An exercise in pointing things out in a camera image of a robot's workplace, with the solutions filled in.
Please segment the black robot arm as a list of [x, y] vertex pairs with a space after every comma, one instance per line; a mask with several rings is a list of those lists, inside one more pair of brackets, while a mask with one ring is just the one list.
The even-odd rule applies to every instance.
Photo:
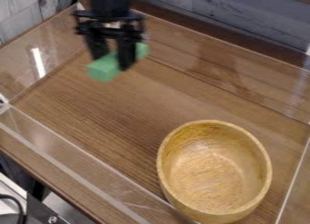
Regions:
[[86, 40], [95, 60], [110, 54], [109, 40], [117, 42], [117, 65], [126, 71], [138, 61], [144, 42], [145, 17], [132, 10], [132, 0], [90, 0], [90, 8], [73, 12], [77, 34]]

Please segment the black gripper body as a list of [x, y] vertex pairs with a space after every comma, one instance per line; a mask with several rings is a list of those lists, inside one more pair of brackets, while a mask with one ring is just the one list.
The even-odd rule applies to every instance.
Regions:
[[97, 34], [110, 39], [129, 38], [137, 42], [145, 40], [145, 16], [129, 11], [125, 16], [107, 17], [91, 10], [75, 10], [77, 34]]

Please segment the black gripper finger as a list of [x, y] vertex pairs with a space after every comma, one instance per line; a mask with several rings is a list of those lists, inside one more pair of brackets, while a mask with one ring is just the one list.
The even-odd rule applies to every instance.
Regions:
[[89, 32], [86, 35], [86, 43], [95, 60], [110, 53], [106, 37], [99, 32]]
[[137, 32], [128, 30], [118, 40], [118, 61], [124, 71], [137, 62]]

